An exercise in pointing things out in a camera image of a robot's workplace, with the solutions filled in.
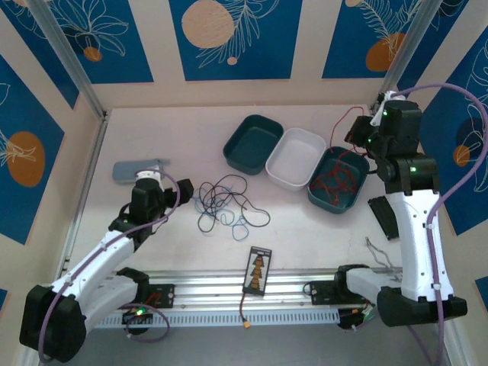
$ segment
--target black card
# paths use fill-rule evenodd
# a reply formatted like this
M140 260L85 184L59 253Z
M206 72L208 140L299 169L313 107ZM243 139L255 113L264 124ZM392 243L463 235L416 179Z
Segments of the black card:
M258 248L257 246L251 247L242 292L261 296L265 295L270 263L271 250Z

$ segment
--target wire bundle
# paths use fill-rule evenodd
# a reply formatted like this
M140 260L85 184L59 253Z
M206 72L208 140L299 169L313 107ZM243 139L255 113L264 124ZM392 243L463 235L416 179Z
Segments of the wire bundle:
M239 185L239 181L241 181L243 188L240 191L234 191L233 187ZM193 196L195 210L200 214L197 221L198 229L202 233L209 233L217 223L221 223L224 226L230 226L234 240L241 242L249 236L248 226L267 226L271 222L271 215L268 211L257 208L252 204L245 196L247 188L247 180L235 174L225 175L215 185L208 181L202 183L195 190ZM228 208L232 202L239 206L238 215ZM249 221L246 216L246 211L249 211L249 209L252 209L255 213L264 214L267 220L264 223L253 223ZM210 225L208 227L204 225L205 217L210 218ZM244 229L245 233L243 236L238 235L236 231L238 228Z
M341 162L341 158L351 152L351 150L344 151L337 158L337 162L329 172L319 175L310 184L310 190L323 189L327 193L329 203L337 206L339 203L339 195L341 193L354 194L358 191L356 178L351 172L351 169Z

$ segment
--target teal container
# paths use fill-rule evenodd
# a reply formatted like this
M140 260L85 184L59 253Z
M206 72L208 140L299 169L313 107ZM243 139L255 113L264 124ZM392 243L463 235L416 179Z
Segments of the teal container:
M278 122L253 114L244 119L223 147L227 164L248 175L256 175L283 136Z
M346 149L339 146L333 147L332 151L331 149L327 149L322 159L320 160L319 165L316 167L307 189L308 199L310 200L310 202L320 208L323 208L324 210L332 212L333 214L343 214L349 208L354 206L354 203L358 199L359 192L361 191L363 183L366 180L369 172L369 162L365 157L358 155L355 152L348 152L343 157L341 157L340 160L342 163L342 167L344 167L345 169L349 169L349 171L354 176L356 180L356 185L358 186L356 192L340 192L338 203L332 204L330 202L329 195L327 194L325 189L310 189L310 185L319 175L330 172L334 169L337 163L337 158L344 151L346 151Z

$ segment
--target white table surface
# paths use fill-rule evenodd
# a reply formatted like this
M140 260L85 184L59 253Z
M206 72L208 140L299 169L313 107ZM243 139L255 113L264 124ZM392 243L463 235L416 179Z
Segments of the white table surface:
M101 149L88 200L70 261L70 268L93 249L119 209L130 200L132 185L118 185L111 177L115 162L170 159L165 170L177 180L190 178L197 188L217 182L230 168L222 154L225 142L250 114L262 114L285 129L301 127L323 137L329 146L334 123L349 105L248 106L214 108L114 109ZM333 146L347 146L344 136L358 115L352 111L335 131ZM246 176L248 198L271 214L264 228L250 227L249 237L236 242L229 227L217 225L209 234L197 228L193 203L178 208L169 222L151 236L122 266L142 271L244 269L251 246L271 249L271 268L336 268L364 263L377 267L364 238L386 250L401 265L399 241L388 242L368 206L368 199L384 194L376 175L369 176L352 209L341 215L326 212L307 199L307 190L285 191L272 184L264 170ZM163 181L168 188L171 183Z

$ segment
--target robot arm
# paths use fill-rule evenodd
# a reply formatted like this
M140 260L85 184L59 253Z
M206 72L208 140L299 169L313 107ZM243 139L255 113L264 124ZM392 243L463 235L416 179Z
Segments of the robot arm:
M434 276L427 238L427 215L439 199L435 160L417 152L422 112L403 97L386 93L374 117L359 117L346 141L364 147L377 163L398 223L403 262L401 286L371 269L343 268L344 291L360 294L377 304L387 326L436 323ZM438 218L430 227L434 236L441 298L447 319L467 313L466 301L454 296L442 255Z
M187 203L193 186L189 179L178 182L179 204ZM136 176L132 200L120 210L100 243L71 271L49 287L36 286L27 295L20 342L38 349L40 328L54 297L61 298L51 314L44 339L44 353L61 362L73 358L86 335L106 316L126 303L143 303L148 297L149 276L132 268L114 274L114 269L129 258L153 234L152 225L174 207L176 193L161 186L161 174L148 169ZM126 231L149 224L127 236ZM120 237L116 242L108 243ZM72 275L80 271L72 280Z

